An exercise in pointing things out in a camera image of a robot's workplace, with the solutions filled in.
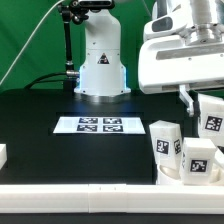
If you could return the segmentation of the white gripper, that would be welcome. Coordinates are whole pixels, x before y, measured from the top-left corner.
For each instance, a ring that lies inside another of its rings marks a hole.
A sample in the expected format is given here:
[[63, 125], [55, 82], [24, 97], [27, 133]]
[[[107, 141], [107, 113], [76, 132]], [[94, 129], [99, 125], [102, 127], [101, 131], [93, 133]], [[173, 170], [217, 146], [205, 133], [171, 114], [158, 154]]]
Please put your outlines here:
[[200, 115], [191, 89], [224, 87], [224, 42], [186, 46], [179, 35], [146, 41], [139, 53], [138, 81], [145, 94], [175, 92], [190, 117]]

